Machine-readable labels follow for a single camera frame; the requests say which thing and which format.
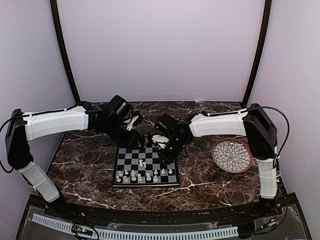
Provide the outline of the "black grey chessboard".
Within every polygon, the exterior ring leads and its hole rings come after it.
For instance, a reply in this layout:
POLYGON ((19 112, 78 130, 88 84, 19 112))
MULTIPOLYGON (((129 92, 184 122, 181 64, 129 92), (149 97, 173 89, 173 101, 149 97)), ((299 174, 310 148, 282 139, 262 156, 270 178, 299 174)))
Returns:
POLYGON ((116 152, 114 177, 112 186, 114 188, 139 188, 139 187, 179 187, 180 174, 176 162, 170 164, 161 164, 158 156, 160 146, 145 140, 144 145, 132 149, 119 146, 116 152), (146 168, 139 166, 139 160, 146 162, 146 168), (173 173, 169 174, 168 170, 172 169, 173 173), (132 170, 136 171, 136 182, 132 182, 132 170), (146 173, 150 173, 152 182, 146 181, 146 173), (141 174, 142 181, 138 181, 138 174, 141 174), (116 182, 116 176, 119 176, 121 182, 116 182), (128 182, 123 181, 123 177, 128 177, 128 182), (158 182, 154 182, 154 176, 158 176, 158 182))

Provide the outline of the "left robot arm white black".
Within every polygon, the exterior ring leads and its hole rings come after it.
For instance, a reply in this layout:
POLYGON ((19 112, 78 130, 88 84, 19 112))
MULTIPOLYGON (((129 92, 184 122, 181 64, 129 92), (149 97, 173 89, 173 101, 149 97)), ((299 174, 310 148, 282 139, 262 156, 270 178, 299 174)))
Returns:
POLYGON ((10 118, 0 127, 6 130, 6 159, 10 174, 18 171, 30 187, 51 203, 51 210, 60 218, 67 218, 70 206, 47 173, 37 163, 32 154, 30 143, 33 141, 62 140, 67 132, 94 130, 109 136, 118 145, 135 148, 143 136, 135 126, 143 120, 139 110, 119 95, 101 106, 90 101, 80 101, 67 108, 38 112, 23 112, 15 109, 10 118))

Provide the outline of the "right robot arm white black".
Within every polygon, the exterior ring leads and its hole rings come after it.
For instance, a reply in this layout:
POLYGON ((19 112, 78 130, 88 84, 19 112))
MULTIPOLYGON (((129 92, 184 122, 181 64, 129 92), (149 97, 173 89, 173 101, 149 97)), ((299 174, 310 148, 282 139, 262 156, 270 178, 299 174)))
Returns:
POLYGON ((159 146, 158 155, 166 164, 173 163, 193 139, 205 136, 224 136, 224 145, 215 143, 212 152, 221 152, 223 160, 231 167, 239 168, 239 163, 233 159, 246 149, 257 163, 259 193, 263 199, 255 205, 255 213, 266 217, 275 208, 272 199, 278 192, 279 159, 284 148, 278 145, 277 127, 266 110, 285 115, 275 107, 257 103, 229 112, 189 114, 181 120, 165 113, 155 123, 158 132, 147 138, 159 146))

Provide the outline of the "white king piece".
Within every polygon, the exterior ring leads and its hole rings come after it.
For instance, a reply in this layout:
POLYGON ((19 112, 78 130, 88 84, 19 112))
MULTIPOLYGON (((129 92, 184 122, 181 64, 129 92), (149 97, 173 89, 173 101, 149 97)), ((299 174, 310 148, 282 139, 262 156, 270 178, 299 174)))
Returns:
POLYGON ((137 179, 139 182, 141 182, 143 180, 143 177, 140 173, 137 174, 137 179))

